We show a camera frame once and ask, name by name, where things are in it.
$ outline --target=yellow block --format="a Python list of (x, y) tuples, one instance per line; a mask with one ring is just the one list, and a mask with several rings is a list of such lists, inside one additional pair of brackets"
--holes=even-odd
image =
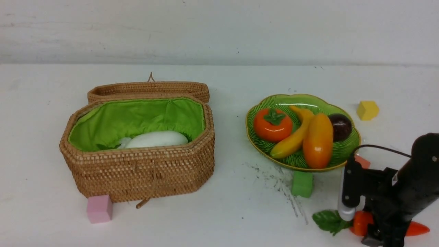
[(362, 121), (372, 120), (378, 115), (380, 109), (375, 101), (360, 101), (360, 105), (357, 109), (357, 115)]

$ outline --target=pink cube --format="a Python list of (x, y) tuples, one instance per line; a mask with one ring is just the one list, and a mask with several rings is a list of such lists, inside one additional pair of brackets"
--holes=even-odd
[(355, 161), (360, 163), (361, 167), (363, 167), (364, 169), (369, 169), (369, 167), (371, 166), (371, 163), (368, 160), (362, 158), (359, 155), (355, 155)]
[(109, 195), (88, 198), (87, 216), (92, 224), (109, 222), (113, 215), (113, 203)]

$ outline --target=plum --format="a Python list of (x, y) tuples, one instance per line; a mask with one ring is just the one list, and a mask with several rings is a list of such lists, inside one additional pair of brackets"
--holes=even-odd
[(334, 113), (328, 116), (334, 129), (334, 142), (346, 140), (352, 132), (352, 122), (341, 113)]

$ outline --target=basket handle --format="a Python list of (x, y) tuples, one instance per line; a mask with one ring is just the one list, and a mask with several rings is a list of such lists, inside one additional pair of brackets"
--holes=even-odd
[(157, 187), (157, 178), (155, 176), (155, 163), (154, 163), (154, 161), (152, 161), (152, 187), (151, 187), (151, 191), (149, 192), (149, 195), (145, 199), (143, 199), (141, 202), (139, 202), (136, 205), (137, 209), (141, 208), (143, 205), (145, 205), (151, 199), (152, 195), (155, 192), (156, 187)]
[(155, 82), (154, 78), (152, 78), (152, 72), (149, 74), (149, 78), (148, 78), (148, 81), (147, 81), (147, 82), (151, 82), (151, 80), (152, 80), (153, 82)]

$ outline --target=fruit stem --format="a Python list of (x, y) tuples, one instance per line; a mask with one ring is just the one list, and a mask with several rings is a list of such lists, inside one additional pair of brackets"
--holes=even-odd
[(279, 125), (285, 117), (285, 114), (277, 113), (276, 109), (270, 108), (268, 114), (264, 116), (264, 119), (272, 125)]

